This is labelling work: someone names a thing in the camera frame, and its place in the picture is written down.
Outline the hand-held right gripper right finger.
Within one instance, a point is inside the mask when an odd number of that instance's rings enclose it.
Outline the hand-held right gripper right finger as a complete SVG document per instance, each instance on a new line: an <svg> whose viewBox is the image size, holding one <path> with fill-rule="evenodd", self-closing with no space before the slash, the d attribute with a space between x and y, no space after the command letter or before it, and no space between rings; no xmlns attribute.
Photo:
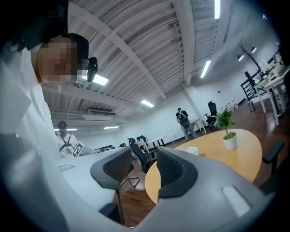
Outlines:
<svg viewBox="0 0 290 232"><path fill-rule="evenodd" d="M268 197L225 164L159 148L158 202L138 232L246 232L258 222Z"/></svg>

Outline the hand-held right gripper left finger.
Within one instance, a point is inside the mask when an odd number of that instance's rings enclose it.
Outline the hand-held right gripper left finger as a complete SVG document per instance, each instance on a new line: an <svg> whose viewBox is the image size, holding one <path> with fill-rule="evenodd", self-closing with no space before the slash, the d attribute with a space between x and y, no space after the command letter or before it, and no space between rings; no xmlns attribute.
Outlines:
<svg viewBox="0 0 290 232"><path fill-rule="evenodd" d="M66 181L97 211L114 203L130 167L130 147L58 161L58 169Z"/></svg>

